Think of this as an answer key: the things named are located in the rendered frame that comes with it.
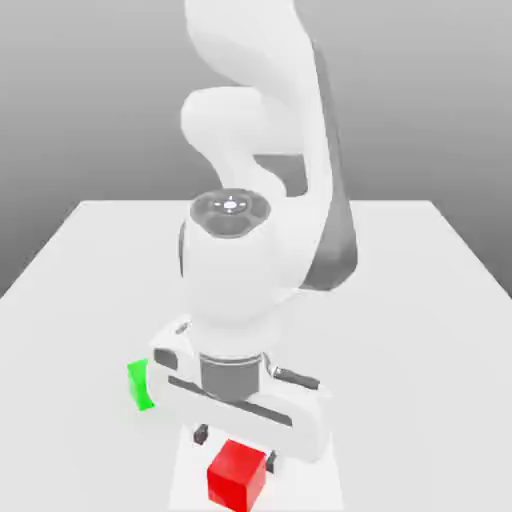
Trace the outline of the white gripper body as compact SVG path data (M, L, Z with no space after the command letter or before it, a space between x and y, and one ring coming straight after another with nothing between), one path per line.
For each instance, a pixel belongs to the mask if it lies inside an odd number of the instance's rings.
M304 462L318 461L328 444L327 421L316 394L267 375L259 392L242 402L225 403L150 362L148 392L156 405L187 424L207 424Z

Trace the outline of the small red cube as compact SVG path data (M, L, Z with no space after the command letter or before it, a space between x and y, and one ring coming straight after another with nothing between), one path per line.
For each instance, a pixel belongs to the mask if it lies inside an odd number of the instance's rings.
M266 483L266 454L228 439L207 469L208 498L234 512L251 512Z

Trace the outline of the small green cube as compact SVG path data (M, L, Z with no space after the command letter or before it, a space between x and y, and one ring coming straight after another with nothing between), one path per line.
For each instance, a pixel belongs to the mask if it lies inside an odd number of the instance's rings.
M141 359L127 365L129 391L140 411L155 407L147 389L148 360Z

